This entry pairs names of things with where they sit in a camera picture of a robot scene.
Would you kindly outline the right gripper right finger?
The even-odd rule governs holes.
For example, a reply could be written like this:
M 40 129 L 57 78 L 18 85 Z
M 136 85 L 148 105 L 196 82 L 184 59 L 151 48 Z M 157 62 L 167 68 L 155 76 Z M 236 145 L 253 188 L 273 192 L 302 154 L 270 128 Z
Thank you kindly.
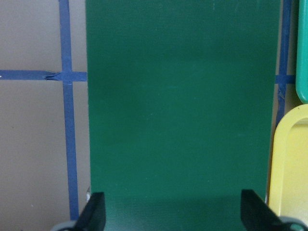
M 253 191 L 241 191 L 240 218 L 247 231 L 291 231 Z

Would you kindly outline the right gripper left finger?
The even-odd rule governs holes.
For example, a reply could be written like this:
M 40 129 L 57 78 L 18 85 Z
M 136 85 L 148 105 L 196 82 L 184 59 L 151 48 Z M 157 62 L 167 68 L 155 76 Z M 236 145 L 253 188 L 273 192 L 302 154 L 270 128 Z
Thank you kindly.
M 104 192 L 93 193 L 76 221 L 73 231 L 103 231 L 106 225 Z

